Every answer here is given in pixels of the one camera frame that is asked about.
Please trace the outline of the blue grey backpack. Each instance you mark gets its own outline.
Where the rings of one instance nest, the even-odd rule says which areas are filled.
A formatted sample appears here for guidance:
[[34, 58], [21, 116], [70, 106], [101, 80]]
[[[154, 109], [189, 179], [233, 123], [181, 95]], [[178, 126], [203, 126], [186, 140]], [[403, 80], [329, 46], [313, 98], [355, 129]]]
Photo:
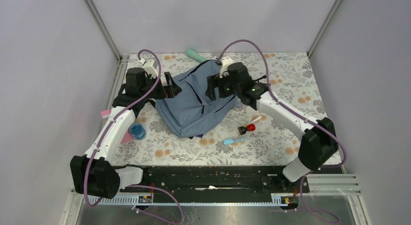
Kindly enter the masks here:
[[215, 60], [207, 60], [173, 77], [182, 91], [174, 98], [155, 101], [155, 109], [165, 124], [179, 138], [205, 134], [217, 126], [233, 108], [236, 96], [218, 98], [206, 96], [207, 77], [219, 74]]

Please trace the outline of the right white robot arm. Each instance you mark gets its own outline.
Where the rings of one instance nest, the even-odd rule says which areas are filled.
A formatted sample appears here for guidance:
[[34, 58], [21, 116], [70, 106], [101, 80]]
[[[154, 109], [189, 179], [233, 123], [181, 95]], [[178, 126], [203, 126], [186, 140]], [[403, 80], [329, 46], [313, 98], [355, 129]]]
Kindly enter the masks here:
[[333, 122], [309, 117], [276, 97], [270, 85], [254, 80], [241, 63], [223, 64], [220, 73], [207, 77], [210, 100], [237, 96], [244, 105], [278, 120], [300, 141], [298, 156], [283, 170], [278, 186], [290, 192], [303, 175], [320, 168], [338, 150]]

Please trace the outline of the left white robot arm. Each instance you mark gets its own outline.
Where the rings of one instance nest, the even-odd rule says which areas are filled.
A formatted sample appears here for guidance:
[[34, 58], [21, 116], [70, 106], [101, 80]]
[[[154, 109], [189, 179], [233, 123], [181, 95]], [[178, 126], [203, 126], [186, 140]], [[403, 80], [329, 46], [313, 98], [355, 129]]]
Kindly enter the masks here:
[[166, 84], [162, 84], [160, 76], [161, 73], [153, 67], [127, 70], [126, 81], [113, 100], [101, 132], [82, 156], [74, 156], [70, 162], [77, 193], [112, 199], [120, 189], [130, 185], [140, 192], [150, 187], [150, 179], [143, 174], [141, 167], [115, 167], [113, 158], [127, 130], [147, 102], [173, 98], [182, 91], [170, 72], [164, 73]]

